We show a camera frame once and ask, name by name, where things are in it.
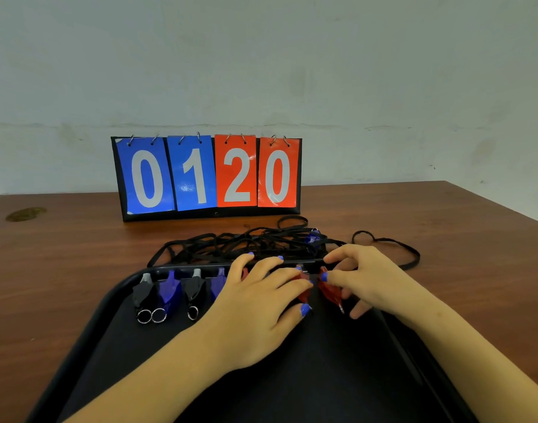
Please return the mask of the person's left hand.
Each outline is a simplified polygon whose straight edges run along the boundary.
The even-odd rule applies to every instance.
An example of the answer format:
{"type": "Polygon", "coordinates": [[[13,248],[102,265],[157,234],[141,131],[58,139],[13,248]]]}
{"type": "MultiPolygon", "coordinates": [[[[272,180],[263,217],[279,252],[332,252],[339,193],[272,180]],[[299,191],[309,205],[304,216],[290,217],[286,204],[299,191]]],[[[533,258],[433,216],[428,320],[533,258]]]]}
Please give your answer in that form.
{"type": "Polygon", "coordinates": [[[214,304],[196,324],[216,338],[215,353],[227,364],[227,373],[249,367],[276,350],[286,339],[273,335],[279,317],[303,291],[313,287],[296,279],[278,289],[264,288],[262,280],[283,262],[279,256],[265,258],[239,284],[227,286],[226,280],[214,304]]]}

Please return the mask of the person's right hand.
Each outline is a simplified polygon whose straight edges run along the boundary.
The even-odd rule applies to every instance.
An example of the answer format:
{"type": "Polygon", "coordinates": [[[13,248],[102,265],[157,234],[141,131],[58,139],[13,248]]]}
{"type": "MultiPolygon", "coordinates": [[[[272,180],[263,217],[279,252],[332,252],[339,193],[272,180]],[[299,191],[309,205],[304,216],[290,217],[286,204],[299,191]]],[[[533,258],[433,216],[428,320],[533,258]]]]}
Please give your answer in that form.
{"type": "Polygon", "coordinates": [[[343,299],[358,298],[350,311],[351,319],[360,318],[373,307],[415,326],[431,316],[434,296],[376,247],[346,244],[323,260],[337,263],[332,271],[355,271],[352,287],[340,287],[343,299]]]}

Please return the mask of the person's right forearm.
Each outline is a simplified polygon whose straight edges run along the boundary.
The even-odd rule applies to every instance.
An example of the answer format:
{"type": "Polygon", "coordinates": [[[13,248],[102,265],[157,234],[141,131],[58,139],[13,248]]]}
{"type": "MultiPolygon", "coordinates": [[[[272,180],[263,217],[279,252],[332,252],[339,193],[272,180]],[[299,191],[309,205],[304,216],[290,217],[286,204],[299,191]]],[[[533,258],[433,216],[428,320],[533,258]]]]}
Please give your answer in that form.
{"type": "Polygon", "coordinates": [[[480,423],[538,423],[538,384],[442,301],[405,319],[480,423]]]}

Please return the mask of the person's left forearm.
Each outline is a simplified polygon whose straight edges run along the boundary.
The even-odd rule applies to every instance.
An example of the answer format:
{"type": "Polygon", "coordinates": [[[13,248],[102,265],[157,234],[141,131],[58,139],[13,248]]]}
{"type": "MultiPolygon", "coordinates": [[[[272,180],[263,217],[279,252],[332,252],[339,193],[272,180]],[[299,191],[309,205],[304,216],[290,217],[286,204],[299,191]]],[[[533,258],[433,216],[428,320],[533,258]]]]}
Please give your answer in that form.
{"type": "Polygon", "coordinates": [[[228,372],[216,338],[191,327],[63,423],[173,423],[228,372]]]}

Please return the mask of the black tray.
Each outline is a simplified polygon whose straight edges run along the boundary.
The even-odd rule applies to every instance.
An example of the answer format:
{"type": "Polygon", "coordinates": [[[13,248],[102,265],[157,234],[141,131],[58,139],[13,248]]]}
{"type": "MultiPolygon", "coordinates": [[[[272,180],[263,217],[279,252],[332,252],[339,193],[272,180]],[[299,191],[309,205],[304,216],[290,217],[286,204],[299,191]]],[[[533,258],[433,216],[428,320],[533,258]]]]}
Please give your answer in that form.
{"type": "MultiPolygon", "coordinates": [[[[26,423],[61,423],[193,325],[183,294],[164,322],[136,320],[132,289],[144,273],[201,270],[200,316],[210,281],[229,264],[164,265],[133,273],[103,298],[26,423]]],[[[352,320],[315,286],[312,310],[261,362],[209,387],[174,423],[478,423],[424,343],[396,317],[352,320]]]]}

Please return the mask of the red flip card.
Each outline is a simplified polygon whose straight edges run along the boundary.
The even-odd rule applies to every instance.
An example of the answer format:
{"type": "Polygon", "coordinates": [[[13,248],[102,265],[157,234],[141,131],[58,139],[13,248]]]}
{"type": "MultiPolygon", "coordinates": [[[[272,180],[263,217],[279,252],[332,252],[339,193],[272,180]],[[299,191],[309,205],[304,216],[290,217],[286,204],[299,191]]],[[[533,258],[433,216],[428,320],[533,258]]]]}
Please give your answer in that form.
{"type": "Polygon", "coordinates": [[[300,139],[259,139],[259,207],[294,208],[298,205],[300,157],[300,139]]]}
{"type": "Polygon", "coordinates": [[[256,136],[217,134],[214,151],[217,206],[257,206],[256,136]]]}

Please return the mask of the blue flip card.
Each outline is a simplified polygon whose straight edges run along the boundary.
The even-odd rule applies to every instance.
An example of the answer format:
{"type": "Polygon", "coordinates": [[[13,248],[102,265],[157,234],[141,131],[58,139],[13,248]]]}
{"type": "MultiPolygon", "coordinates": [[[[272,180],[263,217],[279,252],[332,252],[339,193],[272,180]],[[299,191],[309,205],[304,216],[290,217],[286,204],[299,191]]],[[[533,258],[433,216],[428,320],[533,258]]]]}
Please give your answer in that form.
{"type": "Polygon", "coordinates": [[[217,206],[213,145],[167,141],[173,172],[176,208],[180,212],[217,206]]]}
{"type": "Polygon", "coordinates": [[[162,137],[113,139],[122,175],[126,215],[175,211],[175,198],[165,142],[162,137]]]}

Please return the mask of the row of metal binder rings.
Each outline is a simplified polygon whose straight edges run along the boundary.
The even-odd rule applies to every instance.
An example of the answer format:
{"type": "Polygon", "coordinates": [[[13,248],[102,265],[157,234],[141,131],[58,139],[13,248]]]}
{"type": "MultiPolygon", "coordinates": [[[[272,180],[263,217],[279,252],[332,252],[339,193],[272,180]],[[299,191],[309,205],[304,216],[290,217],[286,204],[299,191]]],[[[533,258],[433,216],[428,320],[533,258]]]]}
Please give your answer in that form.
{"type": "Polygon", "coordinates": [[[260,137],[255,135],[242,135],[242,134],[217,134],[217,135],[201,135],[199,133],[193,135],[168,135],[168,136],[128,136],[128,137],[113,137],[112,141],[117,145],[124,145],[125,147],[136,147],[142,145],[156,146],[157,142],[163,142],[164,144],[171,139],[176,145],[182,145],[183,142],[189,141],[198,145],[206,142],[212,143],[213,146],[216,142],[220,142],[221,145],[250,145],[253,142],[255,145],[260,145],[262,140],[268,142],[269,146],[275,146],[277,143],[283,144],[285,147],[291,147],[293,139],[289,139],[286,136],[270,136],[260,137]]]}

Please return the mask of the black flip scoreboard stand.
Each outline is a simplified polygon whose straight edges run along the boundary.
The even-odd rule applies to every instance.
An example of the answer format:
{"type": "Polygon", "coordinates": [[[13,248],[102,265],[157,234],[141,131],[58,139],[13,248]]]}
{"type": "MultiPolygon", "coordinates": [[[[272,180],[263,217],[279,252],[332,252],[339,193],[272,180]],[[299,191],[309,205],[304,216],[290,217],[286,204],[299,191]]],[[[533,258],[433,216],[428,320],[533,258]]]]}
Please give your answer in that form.
{"type": "MultiPolygon", "coordinates": [[[[151,220],[175,220],[175,219],[202,219],[202,218],[229,218],[229,217],[252,217],[252,216],[270,216],[270,215],[297,215],[301,213],[301,167],[302,167],[302,149],[303,143],[301,140],[301,157],[299,162],[299,184],[298,184],[298,205],[294,208],[270,208],[270,207],[259,207],[258,198],[257,206],[250,207],[211,207],[206,209],[192,210],[192,211],[178,211],[177,208],[175,211],[156,213],[156,214],[142,214],[142,215],[126,215],[123,212],[124,209],[124,187],[119,185],[119,181],[122,175],[118,172],[119,170],[119,161],[117,153],[114,149],[114,144],[111,137],[112,151],[114,157],[114,163],[116,168],[116,179],[118,185],[118,194],[120,200],[120,206],[122,211],[123,221],[151,221],[151,220]]],[[[168,166],[170,168],[171,178],[173,182],[174,190],[174,181],[173,181],[173,172],[171,168],[170,156],[168,152],[167,143],[165,144],[168,166]]],[[[259,170],[259,145],[257,145],[257,177],[259,170]]]]}

